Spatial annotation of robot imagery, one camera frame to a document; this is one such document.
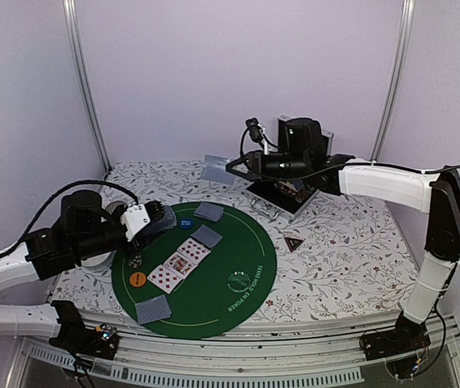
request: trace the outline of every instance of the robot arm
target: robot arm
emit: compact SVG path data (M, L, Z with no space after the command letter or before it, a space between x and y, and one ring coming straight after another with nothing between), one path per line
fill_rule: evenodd
M81 190L64 196L61 216L51 228L31 232L0 251L0 291L48 279L109 251L120 250L129 260L141 260L140 252L148 243L143 229L162 216L163 206L156 201L129 207L120 202L103 209L98 192ZM106 325L86 328L73 303L67 301L0 305L0 335L42 336L73 354L108 359L114 357L118 344L116 329Z
M247 131L255 125L247 121ZM301 180L333 195L370 196L409 206L429 215L424 261L415 288L392 331L363 337L368 360L393 356L428 346L425 320L437 299L446 291L460 257L460 177L457 171L417 174L397 168L376 166L351 155L326 156L321 128L311 119L285 123L292 137L288 150L264 155L243 153L228 163L226 170L244 179L259 181ZM243 164L247 171L235 167Z

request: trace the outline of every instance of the black cable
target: black cable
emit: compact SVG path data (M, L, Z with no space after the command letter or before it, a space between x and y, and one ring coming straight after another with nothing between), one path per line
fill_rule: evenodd
M75 188L77 186L83 186L83 185L92 185L92 184L98 184L100 186L108 186L110 188L115 188L116 190L120 190L121 192L123 192L124 194L127 194L128 196L130 196L135 202L136 202L136 205L138 205L138 197L136 194L134 194L133 192L131 192L129 189L127 188L124 188L123 186L120 186L119 184L116 184L116 183L112 183L112 182L105 182L103 180L96 180L96 179L84 179L84 180L78 180L76 182L73 182L73 183L68 183L67 185L65 185L64 187L60 188L59 190L57 190L56 192L54 192L44 203L43 205L40 207L40 209L37 211L36 215L34 216L34 218L30 221L30 223L28 224L27 228L25 229L25 231L23 232L23 234L21 234L21 237L18 239L18 241L12 246L10 247L9 249L7 249L6 251L0 253L0 259L3 258L3 257L6 257L10 254L12 254L12 252L14 252L18 247L19 245L23 242L23 240L27 237L27 235L30 233L30 230L32 229L32 227L36 224L37 220L39 219L39 217L41 216L41 214L46 210L46 208L48 208L48 206L53 202L53 200L55 200L58 196L60 196L63 192L67 191L67 190L70 190L71 188Z
M359 347L363 351L365 351L366 348L363 346L362 340L365 337L365 335L368 334L371 331L375 331L377 334L379 334L382 338L384 338L388 342L398 343L398 341L396 339L391 339L390 337L388 337L387 335L385 335L384 333L382 333L381 331L379 331L377 329L369 329L369 330L365 331L364 333L362 333L361 337L359 338ZM390 348L392 348L396 352L403 352L403 349L401 349L401 348L399 348L397 346L394 346L394 344L389 344L389 345L390 345Z
M438 361L438 358L440 358L441 352L443 351L443 348L445 347L445 340L447 338L447 324L445 323L445 320L443 319L443 317L441 316L440 312L438 311L437 306L438 306L439 301L440 301L440 299L437 299L437 301L434 303L434 312L436 313L438 318L441 320L441 324L443 326L443 338L441 339L440 348L438 349L438 353L435 355L435 357L433 358L431 363L428 364L424 369L416 372L413 375L413 377L420 376L421 374L424 374L425 372L430 370L431 367Z
M271 147L275 147L277 150L283 151L283 149L280 148L278 145L273 144L272 142L270 142L269 139L268 139L268 137L265 136L265 133L263 133L263 135L264 135L264 140L265 140Z
M244 140L246 139L247 132L249 132L249 129L246 129L244 131L243 136L242 136L242 138L240 140L240 157L243 160L244 166L246 166L246 168L249 171L251 171L253 174L258 175L261 178L271 179L271 180L276 180L276 181L281 181L281 182L308 179L308 178L310 178L312 176L316 176L316 175L322 174L322 173L330 171L330 170L335 170L336 168L349 167L349 166L387 167L387 168L394 168L395 170L401 170L401 171L411 172L413 174L422 174L422 175L434 175L434 174L441 174L442 172L447 172L447 171L460 170L460 164L458 164L456 166L443 167L443 168L440 168L440 169L437 169L437 170L417 170L415 168L398 166L398 165L390 164L390 163L349 162L349 163L342 163L342 164L337 164L337 165L334 165L334 166L326 167L326 168L323 168L322 170L315 171L315 172L312 172L310 174L300 176L300 177L296 177L296 178L288 178L288 179L278 178L278 177L274 177L274 176L264 175L264 174L261 174L259 172L253 171L251 169L251 167L249 166L249 163L247 162L246 157L244 155Z
M87 368L82 366L84 364L84 360L81 357L77 356L76 353L71 352L69 349L66 349L66 351L75 359L75 362L74 362L75 377L76 377L75 381L82 388L86 388L84 383L81 381L82 377L78 376L78 366L80 366L81 370L84 372L84 375L86 376L88 382L90 383L91 388L95 388L95 384L94 384L93 379L91 378L90 374L88 373Z

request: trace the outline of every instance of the orange poker chip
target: orange poker chip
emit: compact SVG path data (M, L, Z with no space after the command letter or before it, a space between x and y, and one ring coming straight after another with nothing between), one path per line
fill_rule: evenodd
M136 288L142 287L147 282L147 276L143 272L135 272L129 278L129 283Z

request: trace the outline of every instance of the floral patterned tablecloth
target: floral patterned tablecloth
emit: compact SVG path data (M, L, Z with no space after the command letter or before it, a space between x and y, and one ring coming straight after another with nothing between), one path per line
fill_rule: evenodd
M140 197L168 205L209 200L234 206L255 218L276 247L278 271L266 302L247 323L285 323L349 318L399 310L409 297L416 266L386 203L366 197L319 193L292 223L275 221L251 209L243 190L200 179L203 162L117 164L108 176ZM101 191L104 205L127 200L111 188ZM290 253L284 236L304 243ZM53 299L83 310L124 315L111 286L109 268L78 268L61 274Z

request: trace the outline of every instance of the circular poker mat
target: circular poker mat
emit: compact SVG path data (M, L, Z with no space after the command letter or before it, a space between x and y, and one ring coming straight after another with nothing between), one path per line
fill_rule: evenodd
M218 222L194 217L200 202L174 205L178 224L193 220L193 227L178 226L154 240L142 252L143 264L133 270L118 252L112 264L112 285L124 310L137 320L135 304L166 295L172 316L144 325L172 338L200 339L220 335L252 316L269 295L276 277L276 252L264 228L238 209L224 208ZM147 276L163 264L202 225L223 236L222 240L188 277L166 294L149 279L135 288L129 278L135 272Z

